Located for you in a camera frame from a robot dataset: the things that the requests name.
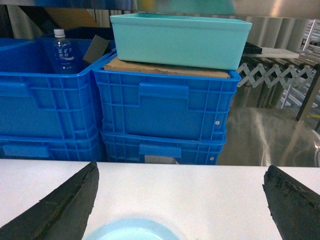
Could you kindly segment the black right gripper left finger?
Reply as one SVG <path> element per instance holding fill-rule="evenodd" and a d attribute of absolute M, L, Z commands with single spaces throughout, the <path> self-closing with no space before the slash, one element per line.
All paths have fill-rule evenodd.
<path fill-rule="evenodd" d="M 99 169 L 90 162 L 0 228 L 2 240 L 81 240 L 94 208 Z"/>

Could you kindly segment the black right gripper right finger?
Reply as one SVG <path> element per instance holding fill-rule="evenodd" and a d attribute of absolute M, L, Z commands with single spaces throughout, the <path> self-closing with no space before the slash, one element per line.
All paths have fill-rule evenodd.
<path fill-rule="evenodd" d="M 262 185 L 270 215 L 283 240 L 320 238 L 320 195 L 270 165 Z"/>

